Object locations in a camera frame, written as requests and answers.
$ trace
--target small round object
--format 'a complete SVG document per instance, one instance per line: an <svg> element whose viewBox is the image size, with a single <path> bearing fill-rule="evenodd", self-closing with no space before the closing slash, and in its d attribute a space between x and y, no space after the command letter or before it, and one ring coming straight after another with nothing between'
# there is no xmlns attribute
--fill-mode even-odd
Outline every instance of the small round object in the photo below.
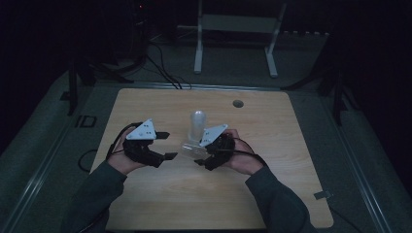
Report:
<svg viewBox="0 0 412 233"><path fill-rule="evenodd" d="M242 108L244 104L243 104L243 101L241 100L233 100L233 106L236 108Z"/></svg>

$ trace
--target sweater cuff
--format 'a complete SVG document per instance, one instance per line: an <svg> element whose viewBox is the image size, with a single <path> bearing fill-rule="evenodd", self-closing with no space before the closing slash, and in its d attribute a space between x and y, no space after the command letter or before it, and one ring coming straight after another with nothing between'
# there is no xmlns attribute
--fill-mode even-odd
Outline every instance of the sweater cuff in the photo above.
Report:
<svg viewBox="0 0 412 233"><path fill-rule="evenodd" d="M251 190L254 196L267 190L267 188L274 188L274 183L278 183L278 179L270 171L269 167L263 166L260 170L251 175L245 184Z"/></svg>
<svg viewBox="0 0 412 233"><path fill-rule="evenodd" d="M104 160L92 173L92 176L100 177L105 183L124 183L127 176Z"/></svg>

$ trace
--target wooden table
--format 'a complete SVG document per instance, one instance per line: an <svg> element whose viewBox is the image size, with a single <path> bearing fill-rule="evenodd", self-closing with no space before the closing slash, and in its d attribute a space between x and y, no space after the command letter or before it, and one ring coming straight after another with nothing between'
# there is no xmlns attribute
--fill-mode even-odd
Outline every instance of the wooden table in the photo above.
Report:
<svg viewBox="0 0 412 233"><path fill-rule="evenodd" d="M244 103L233 106L234 100ZM131 122L152 118L156 131L171 135L150 146L159 153L177 151L159 168L129 174L124 194L110 208L108 229L256 229L264 228L248 178L228 168L208 171L182 150L190 113L202 110L207 127L227 123L236 128L276 177L306 204L317 228L333 219L288 94L266 91L122 89L93 163L105 158L119 132Z"/></svg>

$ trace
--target hand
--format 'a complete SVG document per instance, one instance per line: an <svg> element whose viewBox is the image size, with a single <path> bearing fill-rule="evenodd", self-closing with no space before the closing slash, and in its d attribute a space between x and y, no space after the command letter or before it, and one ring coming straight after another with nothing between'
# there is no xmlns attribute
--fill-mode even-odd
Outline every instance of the hand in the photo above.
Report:
<svg viewBox="0 0 412 233"><path fill-rule="evenodd" d="M224 133L231 134L233 138L240 139L236 129L226 129ZM236 139L234 140L234 142L235 150L253 153L252 149L244 142ZM263 167L263 165L257 159L247 154L241 153L234 153L233 156L231 156L230 159L223 166L229 167L235 170L236 172L245 175L252 175Z"/></svg>
<svg viewBox="0 0 412 233"><path fill-rule="evenodd" d="M109 156L108 163L114 167L116 170L127 175L135 169L145 167L145 164L134 162L128 158L123 151L123 142L126 138L126 135L133 131L134 128L129 128L121 135L118 145L114 149L114 153Z"/></svg>

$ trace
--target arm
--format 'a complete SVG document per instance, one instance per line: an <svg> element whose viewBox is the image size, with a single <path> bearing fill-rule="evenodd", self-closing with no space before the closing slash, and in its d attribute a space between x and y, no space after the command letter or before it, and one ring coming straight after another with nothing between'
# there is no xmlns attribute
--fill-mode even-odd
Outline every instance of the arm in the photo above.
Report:
<svg viewBox="0 0 412 233"><path fill-rule="evenodd" d="M269 232L316 232L305 204L268 167L252 174L246 185L255 196Z"/></svg>
<svg viewBox="0 0 412 233"><path fill-rule="evenodd" d="M235 139L239 138L236 130L226 132ZM253 152L243 141L235 141L236 150ZM250 175L246 185L255 196L268 232L316 232L305 204L291 189L280 183L268 167L244 154L234 154L224 166Z"/></svg>
<svg viewBox="0 0 412 233"><path fill-rule="evenodd" d="M115 151L123 149L122 142L131 130L123 133ZM144 166L133 162L123 152L112 154L87 177L73 196L60 231L81 232L90 226L87 232L105 232L109 207L122 195L126 175Z"/></svg>

